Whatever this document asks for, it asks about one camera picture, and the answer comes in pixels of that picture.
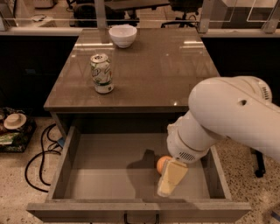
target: bowl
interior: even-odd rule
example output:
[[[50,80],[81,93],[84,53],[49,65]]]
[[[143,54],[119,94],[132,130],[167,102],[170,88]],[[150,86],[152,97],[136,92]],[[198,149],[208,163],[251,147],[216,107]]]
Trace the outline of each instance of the bowl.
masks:
[[[137,28],[129,24],[119,24],[110,28],[108,33],[117,46],[126,48],[134,42],[137,36]]]

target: cable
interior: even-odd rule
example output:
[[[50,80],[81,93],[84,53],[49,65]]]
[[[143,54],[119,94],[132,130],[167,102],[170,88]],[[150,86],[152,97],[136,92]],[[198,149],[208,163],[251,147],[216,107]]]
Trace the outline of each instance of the cable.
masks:
[[[26,180],[26,182],[28,183],[28,185],[30,185],[30,186],[33,187],[34,189],[39,190],[39,191],[44,192],[44,193],[48,193],[48,191],[45,190],[45,189],[39,188],[39,187],[35,186],[34,184],[32,184],[32,183],[30,182],[30,180],[28,179],[27,173],[28,173],[29,166],[32,164],[32,162],[33,162],[36,158],[38,158],[38,157],[41,156],[41,157],[42,157],[42,160],[41,160],[41,164],[40,164],[39,174],[38,174],[38,175],[39,175],[40,181],[41,181],[45,186],[50,186],[50,184],[46,183],[46,182],[43,180],[43,169],[44,169],[44,163],[45,163],[45,154],[57,154],[57,155],[61,155],[61,153],[60,153],[59,151],[55,150],[56,148],[59,148],[60,145],[57,143],[57,141],[55,141],[55,140],[53,140],[53,139],[50,138],[50,132],[51,132],[51,130],[53,129],[53,127],[54,127],[55,125],[56,125],[56,124],[51,124],[50,126],[48,126],[48,127],[46,127],[46,128],[44,129],[44,131],[42,132],[42,135],[41,135],[41,139],[40,139],[42,151],[41,151],[39,154],[35,155],[35,156],[28,162],[27,166],[25,167],[25,171],[24,171],[24,177],[25,177],[25,180]],[[48,139],[50,142],[52,142],[52,143],[48,146],[47,150],[44,149],[44,141],[43,141],[43,140],[44,140],[44,135],[45,135],[45,133],[46,133],[47,139]]]
[[[71,8],[70,8],[70,7],[67,7],[67,8],[66,8],[66,11],[68,11],[68,12],[74,12],[73,6],[71,6]]]
[[[194,20],[196,21],[196,17],[195,17],[194,15],[191,15],[191,16],[189,17],[189,19],[191,19],[191,18],[194,18]]]

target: aluminum can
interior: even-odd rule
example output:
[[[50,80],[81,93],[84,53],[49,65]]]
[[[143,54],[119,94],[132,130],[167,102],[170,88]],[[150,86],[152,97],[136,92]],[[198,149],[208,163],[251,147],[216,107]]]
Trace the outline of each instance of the aluminum can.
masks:
[[[97,93],[106,94],[114,89],[109,58],[105,53],[91,56],[91,72]]]

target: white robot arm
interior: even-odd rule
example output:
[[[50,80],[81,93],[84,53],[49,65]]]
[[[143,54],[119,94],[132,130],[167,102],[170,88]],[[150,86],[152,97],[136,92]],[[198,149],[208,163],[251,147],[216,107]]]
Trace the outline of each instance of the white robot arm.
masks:
[[[225,137],[280,162],[280,108],[270,87],[252,76],[200,82],[189,96],[189,111],[168,126],[167,148],[157,193],[169,196],[186,175],[186,164],[205,156]]]

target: gray tabletop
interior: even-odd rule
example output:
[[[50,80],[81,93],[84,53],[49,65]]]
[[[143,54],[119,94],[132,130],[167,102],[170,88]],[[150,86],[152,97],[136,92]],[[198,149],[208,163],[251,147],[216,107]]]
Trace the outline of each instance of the gray tabletop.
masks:
[[[191,29],[138,29],[136,41],[121,49],[102,44],[106,31],[85,29],[45,103],[51,112],[182,112],[200,81],[218,76],[200,36]],[[106,53],[115,89],[98,94],[90,57]]]

